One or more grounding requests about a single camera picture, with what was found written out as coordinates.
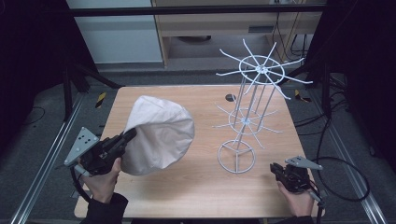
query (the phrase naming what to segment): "wire stand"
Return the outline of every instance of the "wire stand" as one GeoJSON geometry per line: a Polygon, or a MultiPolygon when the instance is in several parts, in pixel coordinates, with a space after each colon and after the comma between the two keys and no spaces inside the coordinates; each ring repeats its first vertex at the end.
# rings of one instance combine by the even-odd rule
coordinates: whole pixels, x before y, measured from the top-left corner
{"type": "Polygon", "coordinates": [[[281,131],[273,130],[264,126],[264,117],[273,115],[276,111],[267,113],[268,105],[271,102],[271,99],[274,95],[275,90],[277,90],[285,99],[290,100],[288,96],[286,96],[282,90],[277,86],[279,82],[281,82],[284,78],[289,80],[301,82],[304,84],[310,84],[312,82],[301,81],[296,78],[287,77],[285,75],[285,69],[283,66],[290,65],[294,63],[299,63],[303,59],[300,59],[296,62],[291,63],[278,63],[276,60],[270,58],[273,53],[276,43],[273,45],[268,56],[254,55],[249,49],[248,45],[243,40],[244,45],[249,53],[249,56],[246,58],[239,60],[232,55],[225,53],[220,50],[221,53],[231,59],[237,60],[239,62],[239,70],[233,71],[230,73],[219,74],[217,76],[228,76],[234,74],[241,74],[242,81],[241,86],[239,88],[238,96],[235,97],[232,95],[232,101],[235,102],[234,110],[228,112],[221,106],[217,105],[217,107],[223,112],[228,114],[228,124],[214,126],[215,128],[221,128],[230,126],[236,133],[236,137],[234,140],[229,140],[221,144],[218,152],[218,160],[220,165],[227,171],[234,174],[241,174],[249,171],[256,160],[256,155],[254,153],[254,148],[251,147],[248,143],[242,141],[244,135],[253,135],[256,141],[258,142],[261,148],[264,148],[259,138],[257,137],[257,133],[259,133],[262,129],[273,133],[282,133],[281,131]],[[262,99],[264,91],[266,90],[266,86],[273,86],[270,90],[270,94],[267,100],[262,99]],[[225,165],[222,155],[224,153],[223,149],[228,149],[231,153],[234,154],[234,168],[230,168],[225,165]],[[240,168],[242,156],[244,155],[244,164],[247,168],[240,168]]]}

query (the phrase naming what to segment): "table top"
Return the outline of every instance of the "table top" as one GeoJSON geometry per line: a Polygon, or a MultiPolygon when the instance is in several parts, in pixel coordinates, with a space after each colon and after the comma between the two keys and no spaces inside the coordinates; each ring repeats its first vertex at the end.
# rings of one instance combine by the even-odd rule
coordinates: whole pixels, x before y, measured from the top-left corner
{"type": "MultiPolygon", "coordinates": [[[[257,111],[263,111],[272,88],[265,87],[257,111]]],[[[237,96],[239,89],[239,85],[119,89],[102,138],[112,137],[124,130],[134,101],[141,95],[183,105],[190,111],[195,123],[195,137],[180,161],[149,175],[132,176],[121,172],[115,191],[129,200],[125,217],[290,216],[288,205],[278,191],[275,175],[270,171],[270,163],[277,162],[285,166],[285,159],[304,156],[304,152],[285,99],[279,92],[274,91],[263,126],[281,133],[266,129],[258,132],[257,139],[264,148],[260,147],[253,135],[244,135],[242,138],[254,148],[256,162],[252,169],[243,174],[233,174],[219,164],[218,150],[221,144],[234,140],[237,133],[230,126],[214,126],[228,124],[229,116],[224,111],[233,111],[235,103],[226,101],[225,96],[229,93],[237,96]]],[[[249,95],[243,97],[244,102],[245,99],[250,101],[249,95]]],[[[80,197],[75,215],[85,217],[86,212],[87,203],[80,197]]]]}

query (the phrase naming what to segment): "white fabric bag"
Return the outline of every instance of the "white fabric bag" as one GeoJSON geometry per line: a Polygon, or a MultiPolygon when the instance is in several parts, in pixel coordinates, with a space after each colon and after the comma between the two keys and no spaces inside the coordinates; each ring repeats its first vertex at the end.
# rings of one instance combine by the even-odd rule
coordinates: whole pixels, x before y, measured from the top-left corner
{"type": "Polygon", "coordinates": [[[140,96],[132,108],[125,132],[137,135],[125,148],[121,170],[129,175],[147,175],[180,160],[194,138],[189,111],[174,102],[140,96]]]}

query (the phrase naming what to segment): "person's arm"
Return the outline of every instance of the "person's arm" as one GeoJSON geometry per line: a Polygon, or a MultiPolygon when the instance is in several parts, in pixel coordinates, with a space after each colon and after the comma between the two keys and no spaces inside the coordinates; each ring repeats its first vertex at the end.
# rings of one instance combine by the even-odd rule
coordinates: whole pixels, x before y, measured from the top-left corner
{"type": "Polygon", "coordinates": [[[122,195],[114,193],[119,173],[120,158],[117,158],[108,174],[82,177],[92,193],[92,198],[88,205],[87,216],[81,221],[81,224],[113,224],[122,222],[128,200],[122,195]]]}
{"type": "Polygon", "coordinates": [[[289,209],[293,217],[277,222],[276,224],[314,224],[311,217],[314,207],[314,199],[305,191],[300,194],[289,192],[280,181],[277,181],[279,191],[288,202],[289,209]]]}

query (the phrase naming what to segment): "white cabinet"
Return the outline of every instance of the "white cabinet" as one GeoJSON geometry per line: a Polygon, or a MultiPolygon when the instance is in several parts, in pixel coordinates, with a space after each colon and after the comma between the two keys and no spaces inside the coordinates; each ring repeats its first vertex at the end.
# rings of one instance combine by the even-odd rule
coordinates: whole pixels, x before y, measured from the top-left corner
{"type": "MultiPolygon", "coordinates": [[[[67,0],[70,8],[151,7],[149,0],[67,0]]],[[[154,17],[76,17],[94,62],[99,66],[162,63],[154,17]]]]}

